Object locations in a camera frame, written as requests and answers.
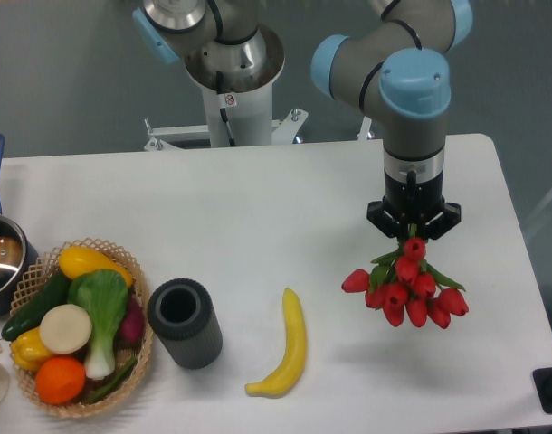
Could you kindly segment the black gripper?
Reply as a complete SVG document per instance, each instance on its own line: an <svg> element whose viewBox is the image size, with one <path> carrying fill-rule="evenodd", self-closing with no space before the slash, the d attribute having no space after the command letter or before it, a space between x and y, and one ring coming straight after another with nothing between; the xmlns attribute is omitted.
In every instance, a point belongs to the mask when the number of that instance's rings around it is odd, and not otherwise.
<svg viewBox="0 0 552 434"><path fill-rule="evenodd" d="M383 201L373 201L366 209L367 219L390 239L402 239L401 220L419 222L422 217L430 221L425 225L424 238L436 241L462 220L462 207L458 203L445 203L443 199L443 172L426 182L397 181L385 175Z"/></svg>

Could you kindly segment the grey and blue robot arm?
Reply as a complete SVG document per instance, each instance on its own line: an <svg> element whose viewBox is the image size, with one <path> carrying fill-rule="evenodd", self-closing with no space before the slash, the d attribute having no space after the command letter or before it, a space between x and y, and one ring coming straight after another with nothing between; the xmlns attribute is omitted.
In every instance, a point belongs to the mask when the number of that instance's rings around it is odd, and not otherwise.
<svg viewBox="0 0 552 434"><path fill-rule="evenodd" d="M443 198L450 70L445 53L469 34L467 1L377 1L381 25L332 35L310 64L314 85L384 131L385 194L367 207L387 237L435 240L459 223ZM132 19L163 62L182 60L202 91L212 146L275 142L272 84L284 65L279 37L254 1L143 1Z"/></svg>

